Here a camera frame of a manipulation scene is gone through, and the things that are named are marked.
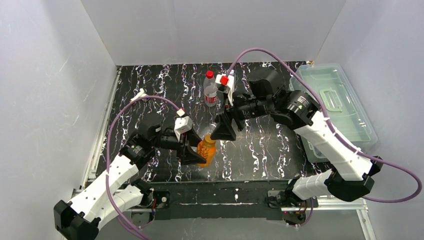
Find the clear plastic bottle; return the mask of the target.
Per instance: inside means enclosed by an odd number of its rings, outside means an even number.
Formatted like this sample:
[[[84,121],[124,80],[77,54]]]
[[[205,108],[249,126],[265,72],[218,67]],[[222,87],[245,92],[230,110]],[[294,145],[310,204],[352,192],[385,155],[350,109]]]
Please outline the clear plastic bottle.
[[[213,131],[216,129],[217,124],[216,123],[211,123],[209,125],[207,125],[206,127],[203,127],[200,131],[199,131],[199,137],[203,140],[205,138],[206,135],[211,135],[213,133]]]

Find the orange juice bottle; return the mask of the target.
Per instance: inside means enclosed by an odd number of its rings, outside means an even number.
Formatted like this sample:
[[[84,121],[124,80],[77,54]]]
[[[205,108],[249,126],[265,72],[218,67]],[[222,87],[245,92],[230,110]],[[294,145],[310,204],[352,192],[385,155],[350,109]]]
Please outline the orange juice bottle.
[[[216,148],[216,146],[214,146],[214,147],[206,147],[204,144],[203,144],[203,140],[197,145],[197,148],[196,148],[196,152],[200,155],[200,156],[202,156],[203,158],[205,158],[206,159],[206,163],[204,163],[204,164],[197,164],[199,167],[208,167],[210,164],[211,164],[211,162],[212,162],[212,160],[213,160],[213,158],[214,158],[214,156],[215,156],[215,153],[216,153],[216,150],[217,150],[217,148]]]

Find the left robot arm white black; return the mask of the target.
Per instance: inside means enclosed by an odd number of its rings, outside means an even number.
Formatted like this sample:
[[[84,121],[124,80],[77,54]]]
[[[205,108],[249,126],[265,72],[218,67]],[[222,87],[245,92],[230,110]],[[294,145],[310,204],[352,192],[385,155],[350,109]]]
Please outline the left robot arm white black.
[[[122,184],[137,174],[156,155],[157,149],[173,150],[181,165],[204,164],[193,148],[201,138],[188,115],[175,118],[173,127],[162,126],[164,118],[151,113],[128,137],[108,168],[85,190],[53,208],[55,229],[68,240],[94,240],[100,229],[123,210],[137,206],[155,207],[154,189],[135,180],[116,194]]]

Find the red bottle cap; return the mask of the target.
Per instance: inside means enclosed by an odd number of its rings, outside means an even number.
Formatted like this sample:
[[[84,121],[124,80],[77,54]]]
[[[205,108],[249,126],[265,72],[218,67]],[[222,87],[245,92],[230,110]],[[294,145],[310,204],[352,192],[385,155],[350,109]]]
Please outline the red bottle cap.
[[[211,70],[208,70],[205,74],[206,78],[212,79],[214,77],[214,73]]]

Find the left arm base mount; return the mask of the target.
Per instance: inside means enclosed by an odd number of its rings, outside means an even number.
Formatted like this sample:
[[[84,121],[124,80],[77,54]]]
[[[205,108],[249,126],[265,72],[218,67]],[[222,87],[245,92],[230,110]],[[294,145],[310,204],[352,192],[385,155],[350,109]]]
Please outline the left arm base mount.
[[[130,217],[133,224],[140,229],[147,227],[155,218],[158,210],[168,209],[171,194],[169,191],[153,191],[143,197],[139,205],[131,208]]]

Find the red label water bottle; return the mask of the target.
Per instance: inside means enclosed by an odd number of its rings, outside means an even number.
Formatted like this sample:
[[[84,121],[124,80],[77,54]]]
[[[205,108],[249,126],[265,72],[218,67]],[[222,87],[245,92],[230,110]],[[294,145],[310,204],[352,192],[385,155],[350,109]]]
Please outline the red label water bottle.
[[[213,107],[217,103],[217,88],[215,86],[215,75],[213,78],[204,78],[203,81],[204,102],[208,107]]]

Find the clear plastic storage box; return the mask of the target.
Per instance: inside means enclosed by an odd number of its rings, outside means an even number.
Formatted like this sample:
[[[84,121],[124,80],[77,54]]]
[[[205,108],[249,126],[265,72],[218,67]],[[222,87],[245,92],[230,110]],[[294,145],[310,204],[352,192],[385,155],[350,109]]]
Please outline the clear plastic storage box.
[[[296,74],[320,96],[332,124],[362,152],[369,152],[378,137],[342,67],[305,64]]]

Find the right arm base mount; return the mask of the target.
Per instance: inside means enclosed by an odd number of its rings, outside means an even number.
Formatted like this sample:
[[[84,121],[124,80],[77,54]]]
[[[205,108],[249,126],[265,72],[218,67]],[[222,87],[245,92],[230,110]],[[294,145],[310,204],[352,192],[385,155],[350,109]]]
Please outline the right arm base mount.
[[[264,202],[269,208],[281,210],[285,224],[297,229],[311,219],[312,210],[319,206],[316,196],[298,200],[283,190],[269,190]]]

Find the white pipe fitting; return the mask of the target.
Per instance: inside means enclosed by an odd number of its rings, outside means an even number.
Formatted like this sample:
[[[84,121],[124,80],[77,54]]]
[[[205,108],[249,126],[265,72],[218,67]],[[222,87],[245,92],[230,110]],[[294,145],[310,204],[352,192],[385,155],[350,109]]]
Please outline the white pipe fitting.
[[[149,100],[147,92],[140,88],[138,93],[130,99],[130,103],[136,103],[139,101],[147,102]]]

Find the clear blue-tinted bottle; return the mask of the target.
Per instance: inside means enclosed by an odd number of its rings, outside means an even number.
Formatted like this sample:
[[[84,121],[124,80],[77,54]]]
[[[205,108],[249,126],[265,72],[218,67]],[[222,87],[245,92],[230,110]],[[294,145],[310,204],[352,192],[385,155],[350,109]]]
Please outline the clear blue-tinted bottle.
[[[236,81],[236,73],[235,73],[235,70],[234,69],[232,69],[231,71],[230,71],[230,73],[229,73],[229,76],[232,76],[233,77],[233,79],[234,79],[234,81]]]

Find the orange bottle cap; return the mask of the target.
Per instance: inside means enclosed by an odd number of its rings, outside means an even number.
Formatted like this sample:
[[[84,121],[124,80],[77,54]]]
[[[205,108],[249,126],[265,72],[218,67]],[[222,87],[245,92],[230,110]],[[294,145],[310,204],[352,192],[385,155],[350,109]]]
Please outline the orange bottle cap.
[[[208,148],[213,148],[216,146],[216,140],[211,139],[211,135],[210,134],[206,134],[203,138],[203,144],[208,147]]]

